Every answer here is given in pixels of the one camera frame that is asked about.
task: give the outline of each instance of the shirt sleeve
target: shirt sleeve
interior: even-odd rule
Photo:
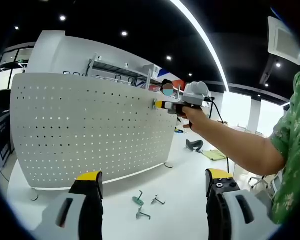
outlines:
[[[300,73],[295,75],[293,81],[293,91],[294,94],[290,99],[290,108],[286,114],[279,120],[277,125],[273,128],[273,134],[269,137],[272,145],[278,150],[278,152],[283,156],[284,160],[288,160],[289,153],[289,142],[290,133],[293,126],[293,119],[295,118],[294,108],[295,99],[297,93],[297,82],[300,77]]]

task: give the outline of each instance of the desk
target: desk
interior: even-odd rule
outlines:
[[[202,240],[208,239],[209,227],[206,214],[206,169],[227,170],[227,161],[211,161],[202,154],[185,149],[186,139],[202,138],[188,130],[175,133],[168,161],[174,168],[164,165],[147,172],[103,185],[103,226],[105,240]],[[204,150],[214,149],[204,140]],[[230,171],[234,163],[230,160]],[[138,205],[132,201],[143,191],[142,211],[151,215],[136,219]],[[37,191],[34,195],[17,161],[10,178],[7,200],[20,221],[34,230],[42,220],[42,212],[60,191]],[[166,201],[165,205],[151,205],[155,195]]]
[[[11,154],[10,112],[0,109],[0,168]]]

